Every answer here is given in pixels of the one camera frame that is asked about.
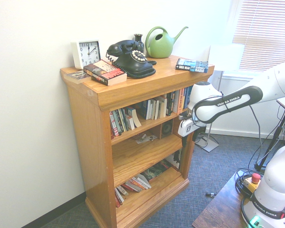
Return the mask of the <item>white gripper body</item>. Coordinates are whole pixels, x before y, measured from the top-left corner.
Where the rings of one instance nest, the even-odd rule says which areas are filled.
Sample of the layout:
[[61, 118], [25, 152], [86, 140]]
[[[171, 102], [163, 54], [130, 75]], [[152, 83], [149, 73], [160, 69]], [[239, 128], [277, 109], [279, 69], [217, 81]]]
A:
[[197, 130], [197, 125], [194, 124], [192, 119], [182, 120], [178, 128], [178, 135], [185, 137]]

